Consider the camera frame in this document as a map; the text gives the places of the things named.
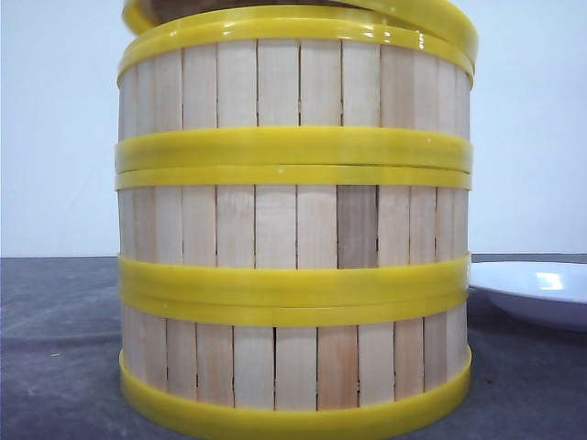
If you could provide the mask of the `woven bamboo steamer lid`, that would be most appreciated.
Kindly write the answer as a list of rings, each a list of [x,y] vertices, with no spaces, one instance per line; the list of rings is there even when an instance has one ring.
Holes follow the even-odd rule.
[[[368,10],[404,28],[421,31],[453,44],[472,62],[478,52],[478,34],[469,18],[443,0],[357,1],[126,1],[122,17],[128,28],[141,34],[163,23],[216,10],[251,6],[336,6]]]

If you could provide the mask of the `bamboo steamer tray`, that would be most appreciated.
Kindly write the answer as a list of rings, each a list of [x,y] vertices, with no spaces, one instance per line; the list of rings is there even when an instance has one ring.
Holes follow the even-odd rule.
[[[454,237],[462,189],[359,185],[122,184],[119,297],[211,324],[371,324],[465,303]]]
[[[120,187],[468,183],[472,34],[318,5],[125,17]]]
[[[125,307],[123,394],[201,439],[383,439],[455,410],[470,384],[466,308],[342,327],[196,324]]]

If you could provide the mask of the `white plate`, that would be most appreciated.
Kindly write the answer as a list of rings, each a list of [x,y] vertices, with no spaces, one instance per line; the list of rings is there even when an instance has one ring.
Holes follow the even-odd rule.
[[[586,266],[499,261],[471,265],[470,286],[511,316],[551,328],[586,331]]]

